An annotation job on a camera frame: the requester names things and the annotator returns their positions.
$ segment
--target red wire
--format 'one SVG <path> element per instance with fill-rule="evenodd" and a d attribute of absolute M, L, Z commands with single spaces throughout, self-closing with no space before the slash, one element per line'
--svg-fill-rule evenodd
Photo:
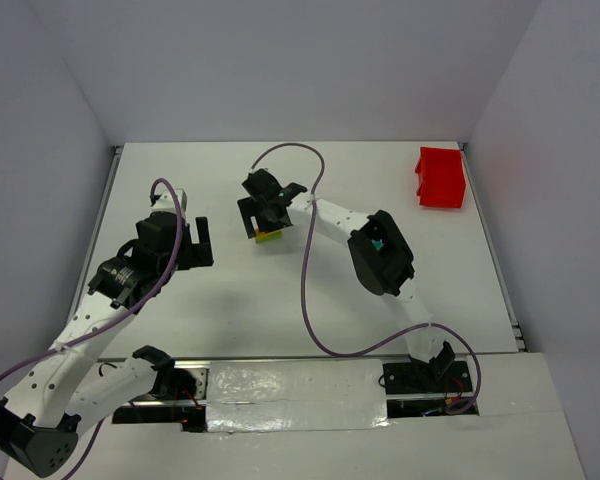
<path fill-rule="evenodd" d="M 185 389 L 184 389 L 184 393 L 186 393 L 186 394 L 187 394 L 187 397 L 189 397 L 189 398 L 191 399 L 191 401 L 192 401 L 193 403 L 195 403 L 195 404 L 196 404 L 196 410 L 202 410 L 202 407 L 200 406 L 200 404 L 199 404 L 199 403 L 198 403 L 198 401 L 196 400 L 196 397 L 194 397 L 193 395 L 191 395 L 191 394 L 189 393 L 189 390 L 187 390 L 187 389 L 185 388 Z"/>
<path fill-rule="evenodd" d="M 462 397 L 462 394 L 464 393 L 464 384 L 458 380 L 457 378 L 451 377 L 451 380 L 453 380 L 454 382 L 456 382 L 458 384 L 458 386 L 460 387 L 460 393 L 458 394 L 458 396 L 453 397 L 451 399 L 451 404 L 457 402 L 458 400 L 460 400 L 460 398 Z"/>

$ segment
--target red container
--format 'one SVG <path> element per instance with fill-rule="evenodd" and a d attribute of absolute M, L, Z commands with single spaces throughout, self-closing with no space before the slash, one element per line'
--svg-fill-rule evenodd
<path fill-rule="evenodd" d="M 460 208 L 467 184 L 459 150 L 420 148 L 416 167 L 420 179 L 418 196 L 424 207 Z"/>

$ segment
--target black plastic bracket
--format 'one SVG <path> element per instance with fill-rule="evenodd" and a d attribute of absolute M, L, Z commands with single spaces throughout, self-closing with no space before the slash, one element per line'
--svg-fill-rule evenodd
<path fill-rule="evenodd" d="M 175 368 L 175 360 L 162 350 L 147 345 L 133 352 L 133 358 L 146 360 L 158 372 L 153 388 L 148 392 L 152 397 L 166 400 L 175 398 L 176 389 L 196 391 L 196 379 L 187 370 Z"/>
<path fill-rule="evenodd" d="M 400 295 L 400 287 L 413 278 L 413 252 L 391 215 L 378 210 L 347 241 L 360 283 L 375 295 Z"/>
<path fill-rule="evenodd" d="M 258 231 L 275 232 L 292 225 L 287 207 L 293 199 L 307 188 L 297 183 L 282 187 L 276 177 L 264 169 L 250 173 L 242 186 L 249 194 L 238 200 L 238 208 L 249 238 L 256 236 L 252 218 L 255 218 Z"/>
<path fill-rule="evenodd" d="M 113 412 L 111 423 L 129 425 L 137 423 L 179 423 L 183 432 L 203 433 L 207 431 L 206 406 L 199 409 L 191 406 L 120 407 Z"/>
<path fill-rule="evenodd" d="M 461 382 L 465 392 L 473 390 L 467 362 L 455 361 L 445 375 L 434 380 L 424 365 L 416 362 L 385 363 L 384 387 L 387 395 L 457 392 Z"/>
<path fill-rule="evenodd" d="M 78 444 L 80 417 L 65 415 L 57 428 L 40 428 L 33 425 L 33 415 L 22 419 L 6 405 L 0 400 L 0 450 L 40 478 L 59 470 Z"/>
<path fill-rule="evenodd" d="M 196 218 L 199 243 L 193 243 L 189 226 L 182 231 L 176 259 L 178 270 L 213 265 L 213 252 L 206 217 Z M 174 213 L 154 212 L 136 223 L 138 238 L 125 243 L 115 257 L 103 262 L 89 282 L 89 294 L 109 297 L 114 308 L 129 309 L 155 285 L 164 272 L 176 239 Z"/>
<path fill-rule="evenodd" d="M 433 357 L 428 362 L 412 358 L 411 361 L 416 365 L 421 365 L 428 372 L 431 384 L 436 385 L 442 381 L 447 371 L 453 365 L 456 359 L 456 354 L 449 342 L 443 342 L 442 350 L 436 357 Z"/>

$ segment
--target white wall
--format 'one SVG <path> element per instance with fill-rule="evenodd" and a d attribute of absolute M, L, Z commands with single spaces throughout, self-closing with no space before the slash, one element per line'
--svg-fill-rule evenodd
<path fill-rule="evenodd" d="M 466 140 L 539 0 L 31 0 L 116 143 Z"/>
<path fill-rule="evenodd" d="M 111 158 L 30 7 L 0 0 L 0 372 L 62 329 Z"/>
<path fill-rule="evenodd" d="M 600 479 L 600 0 L 544 0 L 469 142 L 525 338 Z"/>

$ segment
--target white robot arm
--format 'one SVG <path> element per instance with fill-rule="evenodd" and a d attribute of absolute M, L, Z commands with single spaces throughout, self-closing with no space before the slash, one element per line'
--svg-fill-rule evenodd
<path fill-rule="evenodd" d="M 177 191 L 177 199 L 183 228 L 173 270 L 166 271 L 174 250 L 177 214 L 173 197 L 165 192 L 151 197 L 151 215 L 136 224 L 138 238 L 99 266 L 77 311 L 51 347 L 58 354 L 36 363 L 0 399 L 0 449 L 37 476 L 57 471 L 82 434 L 129 400 L 147 393 L 173 398 L 176 388 L 195 391 L 195 379 L 176 369 L 166 353 L 150 346 L 134 352 L 104 377 L 82 384 L 107 345 L 135 315 L 105 327 L 137 310 L 164 274 L 213 264 L 206 218 L 196 218 L 199 243 L 193 244 L 184 219 L 184 191 Z M 98 330 L 104 331 L 67 345 Z"/>
<path fill-rule="evenodd" d="M 283 188 L 263 169 L 250 173 L 242 185 L 250 196 L 239 200 L 238 206 L 249 237 L 256 235 L 253 220 L 264 233 L 308 225 L 315 202 L 315 231 L 349 248 L 358 280 L 371 293 L 382 295 L 399 328 L 431 321 L 416 290 L 413 254 L 387 212 L 355 212 L 313 198 L 295 183 Z M 455 358 L 451 346 L 433 328 L 417 330 L 405 340 L 412 360 L 429 365 L 434 377 L 441 377 Z"/>

